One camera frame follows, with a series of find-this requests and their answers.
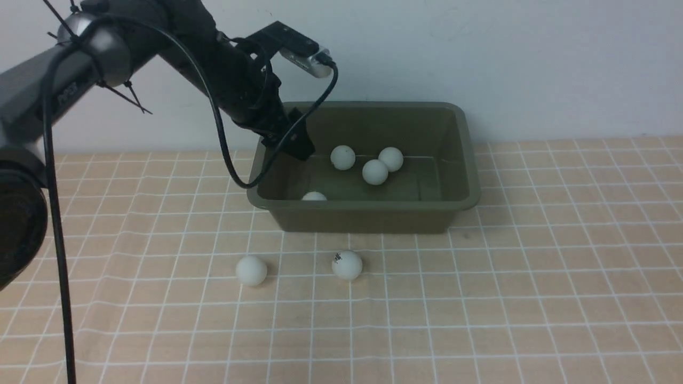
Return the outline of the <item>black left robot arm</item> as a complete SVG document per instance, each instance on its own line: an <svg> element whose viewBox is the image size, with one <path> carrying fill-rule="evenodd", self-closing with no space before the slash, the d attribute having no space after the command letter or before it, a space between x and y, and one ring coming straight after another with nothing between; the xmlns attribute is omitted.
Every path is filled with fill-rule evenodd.
<svg viewBox="0 0 683 384"><path fill-rule="evenodd" d="M223 153L227 114L276 154L305 161L315 150L309 115L285 110L271 58L338 79L327 49L279 21L230 38L200 1L83 1L72 10L53 47L2 73L2 287L24 272L46 235L53 124L93 87L114 90L161 56L208 98Z"/></svg>

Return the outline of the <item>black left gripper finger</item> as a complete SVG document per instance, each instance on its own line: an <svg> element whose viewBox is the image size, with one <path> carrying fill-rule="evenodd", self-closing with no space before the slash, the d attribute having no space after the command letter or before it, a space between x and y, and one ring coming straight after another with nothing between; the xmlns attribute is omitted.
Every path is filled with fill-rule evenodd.
<svg viewBox="0 0 683 384"><path fill-rule="evenodd" d="M284 136L291 130L292 134L281 146L281 152L299 161L306 161L315 153L315 146L309 137L307 119L303 111L298 108L286 109L286 118L278 121L275 131L270 131L261 139L261 144L276 150Z"/></svg>

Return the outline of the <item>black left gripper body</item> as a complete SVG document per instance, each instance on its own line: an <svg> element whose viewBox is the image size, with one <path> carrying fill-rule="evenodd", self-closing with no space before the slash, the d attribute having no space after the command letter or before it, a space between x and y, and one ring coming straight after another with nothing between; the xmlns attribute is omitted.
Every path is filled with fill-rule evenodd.
<svg viewBox="0 0 683 384"><path fill-rule="evenodd" d="M230 39L217 32L211 39L180 36L179 40L192 53L205 75L201 80L197 69L180 52L176 70L239 127L266 139L281 139L289 129L276 76L266 72L263 51L244 38Z"/></svg>

